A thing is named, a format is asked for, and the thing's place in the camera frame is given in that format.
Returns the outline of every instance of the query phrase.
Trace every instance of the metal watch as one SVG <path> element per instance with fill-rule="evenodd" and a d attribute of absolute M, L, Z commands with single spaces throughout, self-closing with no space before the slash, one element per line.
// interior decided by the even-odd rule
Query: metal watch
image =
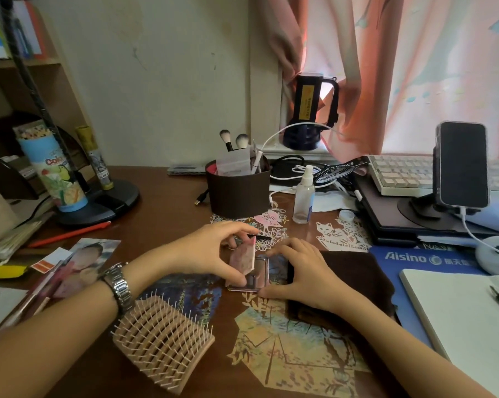
<path fill-rule="evenodd" d="M 104 281 L 113 291 L 121 316 L 135 307 L 132 293 L 129 291 L 128 283 L 122 274 L 122 267 L 121 263 L 115 264 L 102 272 L 98 278 L 99 280 Z"/>

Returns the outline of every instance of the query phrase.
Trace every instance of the spray bottle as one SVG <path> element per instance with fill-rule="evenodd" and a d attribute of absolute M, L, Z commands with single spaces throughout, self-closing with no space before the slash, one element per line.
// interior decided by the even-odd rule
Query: spray bottle
<path fill-rule="evenodd" d="M 293 203 L 293 221 L 299 224 L 305 224 L 311 217 L 312 202 L 314 201 L 314 193 L 316 189 L 312 184 L 314 179 L 314 167 L 307 165 L 305 173 L 301 177 L 301 183 L 296 187 L 296 199 Z"/>

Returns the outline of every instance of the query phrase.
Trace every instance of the white round device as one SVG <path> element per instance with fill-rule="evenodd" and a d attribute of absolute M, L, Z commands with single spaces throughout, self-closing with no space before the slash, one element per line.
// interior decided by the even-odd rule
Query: white round device
<path fill-rule="evenodd" d="M 499 250 L 499 236 L 488 237 L 483 241 Z M 476 260 L 479 262 L 482 269 L 489 274 L 499 275 L 499 253 L 491 247 L 479 243 L 475 250 Z"/>

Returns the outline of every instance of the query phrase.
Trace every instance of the person's left hand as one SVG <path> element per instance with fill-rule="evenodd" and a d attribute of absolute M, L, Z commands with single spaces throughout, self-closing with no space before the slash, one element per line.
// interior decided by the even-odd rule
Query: person's left hand
<path fill-rule="evenodd" d="M 220 244 L 227 240 L 231 247 L 236 247 L 234 234 L 245 241 L 249 239 L 247 234 L 259 232 L 259 229 L 243 222 L 215 222 L 160 248 L 171 257 L 171 272 L 211 273 L 243 287 L 246 277 L 220 258 Z"/>

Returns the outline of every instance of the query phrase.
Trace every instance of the red pen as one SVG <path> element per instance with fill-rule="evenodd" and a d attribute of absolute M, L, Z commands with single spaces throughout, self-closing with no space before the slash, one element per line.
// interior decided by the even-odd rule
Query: red pen
<path fill-rule="evenodd" d="M 102 222 L 102 223 L 99 223 L 98 225 L 84 227 L 83 229 L 74 230 L 74 231 L 69 232 L 69 233 L 64 233 L 64 234 L 60 234 L 58 236 L 50 237 L 48 239 L 34 241 L 33 243 L 30 243 L 27 247 L 33 248 L 33 247 L 44 246 L 44 245 L 47 245 L 50 243 L 54 243 L 55 241 L 60 241 L 60 240 L 68 239 L 69 237 L 77 236 L 79 234 L 84 234 L 84 233 L 90 232 L 92 230 L 104 229 L 104 227 L 108 227 L 109 225 L 111 225 L 111 221 Z"/>

